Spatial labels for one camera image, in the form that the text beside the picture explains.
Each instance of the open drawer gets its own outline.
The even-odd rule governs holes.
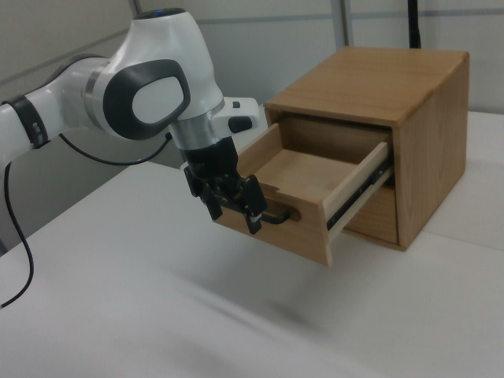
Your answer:
[[[391,155],[386,129],[282,118],[239,155],[240,174],[259,180],[264,213],[289,214],[252,236],[330,265],[330,242],[391,176]],[[242,214],[223,211],[217,223],[250,234]]]

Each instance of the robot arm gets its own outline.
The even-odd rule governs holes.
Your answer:
[[[188,162],[191,193],[217,219],[221,206],[261,228],[264,195],[242,178],[231,135],[258,125],[252,98],[225,98],[198,25],[183,9],[143,13],[110,58],[81,58],[41,88],[0,106],[0,168],[72,128],[148,139],[169,127]]]

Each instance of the wooden cabinet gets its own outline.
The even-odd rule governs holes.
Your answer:
[[[254,237],[330,265],[346,232],[405,250],[465,170],[469,55],[345,48],[265,104],[239,156],[291,218]],[[248,234],[243,216],[219,223]]]

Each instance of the table surface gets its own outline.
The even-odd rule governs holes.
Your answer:
[[[504,116],[468,141],[405,253],[340,235],[331,269],[214,224],[180,170],[126,169],[29,238],[2,376],[502,376]],[[19,245],[0,298],[27,274]]]

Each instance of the lower drawer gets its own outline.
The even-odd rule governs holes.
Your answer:
[[[398,245],[395,189],[381,187],[346,224],[345,230]]]

